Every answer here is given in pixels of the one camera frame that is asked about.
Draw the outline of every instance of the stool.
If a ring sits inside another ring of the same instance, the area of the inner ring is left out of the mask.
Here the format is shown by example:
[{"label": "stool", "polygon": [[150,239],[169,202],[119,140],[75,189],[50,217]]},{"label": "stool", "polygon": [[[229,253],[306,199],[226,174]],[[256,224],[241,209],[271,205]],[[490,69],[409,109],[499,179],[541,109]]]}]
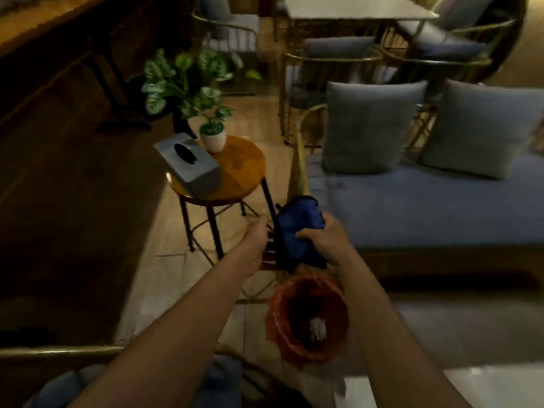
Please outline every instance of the stool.
[{"label": "stool", "polygon": [[[244,202],[244,198],[259,186],[262,186],[264,197],[267,200],[268,209],[274,225],[276,224],[276,212],[274,210],[274,203],[272,201],[272,197],[270,196],[270,190],[268,189],[268,183],[265,177],[266,159],[261,149],[259,149],[255,143],[242,137],[227,136],[227,141],[223,151],[219,153],[211,153],[211,156],[221,167],[222,185],[219,189],[202,199],[196,199],[189,196],[189,194],[183,189],[179,182],[175,180],[175,178],[171,177],[170,175],[167,175],[167,177],[172,190],[176,192],[180,198],[183,223],[185,224],[187,240],[189,241],[189,250],[194,252],[194,245],[196,245],[196,247],[211,263],[211,265],[214,265],[213,260],[211,260],[206,251],[193,236],[193,232],[197,228],[209,222],[217,257],[221,260],[224,253],[221,245],[221,238],[219,236],[219,230],[217,228],[217,222],[215,221],[215,217],[217,215],[239,203],[242,216],[246,215],[246,208],[248,208],[249,211],[255,216],[259,216],[259,214],[255,212],[251,206]],[[191,228],[189,214],[187,213],[187,203],[206,207],[208,219],[194,226],[194,228]],[[225,205],[226,207],[224,209],[221,209],[217,213],[214,212],[214,207]]]}]

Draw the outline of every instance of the red plastic bag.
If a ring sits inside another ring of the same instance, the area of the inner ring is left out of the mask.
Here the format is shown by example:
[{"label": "red plastic bag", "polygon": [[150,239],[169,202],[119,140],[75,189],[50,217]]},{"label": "red plastic bag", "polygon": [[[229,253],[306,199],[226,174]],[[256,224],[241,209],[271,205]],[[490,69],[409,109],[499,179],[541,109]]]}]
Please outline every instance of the red plastic bag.
[{"label": "red plastic bag", "polygon": [[[325,273],[295,276],[276,286],[268,301],[267,338],[281,356],[297,368],[334,356],[348,330],[348,307],[336,281]],[[316,340],[310,320],[324,320],[326,338]]]}]

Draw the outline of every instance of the white flower pot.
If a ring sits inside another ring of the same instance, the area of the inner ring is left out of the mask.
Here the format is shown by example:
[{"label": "white flower pot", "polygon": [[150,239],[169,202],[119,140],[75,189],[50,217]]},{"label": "white flower pot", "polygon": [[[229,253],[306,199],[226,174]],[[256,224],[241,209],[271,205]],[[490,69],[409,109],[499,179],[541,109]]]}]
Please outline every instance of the white flower pot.
[{"label": "white flower pot", "polygon": [[214,134],[213,136],[208,136],[206,134],[201,134],[200,139],[202,144],[210,153],[219,153],[225,148],[225,143],[227,142],[227,134],[223,130],[219,134]]}]

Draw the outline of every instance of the person's left hand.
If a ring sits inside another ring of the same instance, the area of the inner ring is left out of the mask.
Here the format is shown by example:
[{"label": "person's left hand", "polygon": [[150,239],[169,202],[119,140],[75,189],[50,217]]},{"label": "person's left hand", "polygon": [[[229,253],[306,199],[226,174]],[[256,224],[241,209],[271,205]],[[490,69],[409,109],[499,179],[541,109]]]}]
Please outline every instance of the person's left hand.
[{"label": "person's left hand", "polygon": [[247,276],[253,275],[261,266],[263,253],[268,242],[268,215],[261,215],[245,231],[244,237],[236,247],[244,262],[243,271]]}]

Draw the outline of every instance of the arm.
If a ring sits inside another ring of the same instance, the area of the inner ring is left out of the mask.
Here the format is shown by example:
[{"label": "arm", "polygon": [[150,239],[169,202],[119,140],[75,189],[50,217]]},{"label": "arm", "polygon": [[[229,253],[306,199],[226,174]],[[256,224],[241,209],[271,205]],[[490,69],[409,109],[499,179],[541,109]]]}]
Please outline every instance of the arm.
[{"label": "arm", "polygon": [[336,265],[379,408],[469,408],[444,373],[421,349],[387,294],[350,245],[342,225],[323,213],[324,230],[303,229],[299,238]]},{"label": "arm", "polygon": [[113,360],[70,408],[186,407],[200,385],[241,284],[261,264],[266,216],[172,308]]}]

